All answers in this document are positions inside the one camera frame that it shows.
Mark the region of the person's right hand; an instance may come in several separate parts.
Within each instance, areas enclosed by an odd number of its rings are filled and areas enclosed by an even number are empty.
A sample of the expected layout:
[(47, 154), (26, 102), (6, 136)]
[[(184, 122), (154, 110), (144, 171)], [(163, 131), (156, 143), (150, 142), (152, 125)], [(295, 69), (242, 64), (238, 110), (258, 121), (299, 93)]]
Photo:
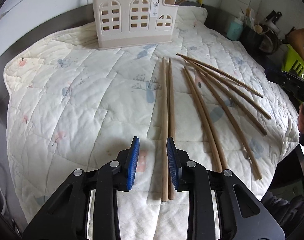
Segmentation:
[(299, 107), (298, 130), (301, 134), (304, 134), (304, 105), (303, 104), (301, 104)]

